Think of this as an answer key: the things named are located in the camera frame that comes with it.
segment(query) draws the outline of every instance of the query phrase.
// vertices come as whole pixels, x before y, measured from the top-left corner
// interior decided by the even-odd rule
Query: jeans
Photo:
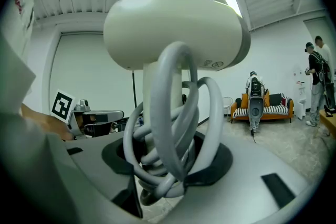
[[[321,82],[311,88],[310,122],[319,122],[319,110],[324,107],[323,85]]]
[[[253,120],[253,119],[251,119],[250,114],[248,114],[248,119],[250,120],[250,131],[251,130],[255,131],[257,128],[259,128],[260,119],[259,120]]]

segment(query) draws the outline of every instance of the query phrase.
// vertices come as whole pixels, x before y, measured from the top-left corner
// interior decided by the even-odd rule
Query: coiled cable
[[[189,94],[183,106],[171,111],[173,72],[181,59],[190,69],[191,81],[182,82],[182,87],[188,88]],[[198,89],[203,85],[207,86],[210,96],[209,124],[196,157],[193,137],[199,118]],[[181,196],[184,194],[181,183],[185,177],[209,167],[216,155],[224,121],[221,91],[212,78],[197,80],[197,67],[190,48],[177,41],[167,46],[158,59],[151,89],[151,125],[145,124],[134,132],[135,122],[142,110],[141,103],[125,127],[123,150],[126,161],[134,166],[140,185],[156,199]],[[141,167],[135,157],[132,140],[142,140],[147,135],[153,137],[155,148],[141,157]]]

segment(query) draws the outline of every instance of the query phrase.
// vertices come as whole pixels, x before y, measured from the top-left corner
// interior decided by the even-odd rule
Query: desk
[[[336,138],[336,114],[333,114],[333,117],[328,118],[325,114],[324,109],[320,110],[320,124],[317,128],[317,131],[314,135],[314,138],[317,136],[321,124],[323,124],[334,138]]]

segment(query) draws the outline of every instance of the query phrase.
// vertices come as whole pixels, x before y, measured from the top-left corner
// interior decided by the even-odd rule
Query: gray floor
[[[202,124],[197,130],[205,134],[207,124]],[[319,180],[324,174],[336,149],[336,140],[327,136],[328,131],[324,126],[319,129],[317,138],[313,138],[317,128],[305,125],[305,120],[293,118],[292,123],[289,120],[263,121],[259,129],[260,132],[255,134],[256,143],[279,156],[310,183]],[[246,122],[234,121],[231,124],[225,121],[223,135],[241,137],[254,143]],[[162,198],[152,206],[142,206],[144,219],[158,223],[180,200]]]

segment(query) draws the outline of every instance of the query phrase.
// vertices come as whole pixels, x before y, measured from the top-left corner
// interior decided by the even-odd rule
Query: man
[[[247,79],[246,86],[245,86],[245,90],[246,90],[247,95],[249,95],[249,88],[251,86],[252,78],[256,78],[261,84],[263,84],[262,83],[262,78],[258,76],[257,72],[252,71],[250,73],[249,78]],[[249,113],[249,108],[247,109],[247,111],[248,111],[248,118],[249,118],[249,121],[250,121],[250,131],[253,131],[255,133],[255,132],[257,132],[257,130],[259,128],[260,119],[258,119],[258,120],[252,119],[251,116],[250,116],[250,113]]]
[[[6,87],[0,89],[0,112],[17,113],[10,107],[18,99],[22,101],[27,92],[25,86],[34,79],[34,74],[24,64],[27,62],[27,48],[35,17],[33,7],[34,0],[7,0],[4,6],[0,20],[0,62],[6,66],[7,73],[1,74]],[[21,114],[32,119],[46,132],[58,133],[64,140],[72,138],[65,123],[52,116],[35,112],[24,104],[21,106]]]
[[[313,75],[313,85],[311,88],[311,105],[310,105],[310,121],[306,121],[306,125],[316,126],[319,120],[319,109],[324,107],[324,95],[323,85],[318,77],[318,72],[321,71],[320,64],[317,63],[316,57],[321,55],[314,50],[314,46],[311,42],[306,44],[306,51],[309,54],[309,70],[306,71],[306,75]]]
[[[330,106],[335,107],[335,96],[334,96],[334,80],[335,80],[335,64],[334,57],[331,55],[330,48],[327,44],[323,42],[323,39],[320,36],[316,36],[315,44],[319,47],[317,52],[324,58],[330,68],[330,80],[331,84],[326,86],[326,92],[328,99],[330,101]]]

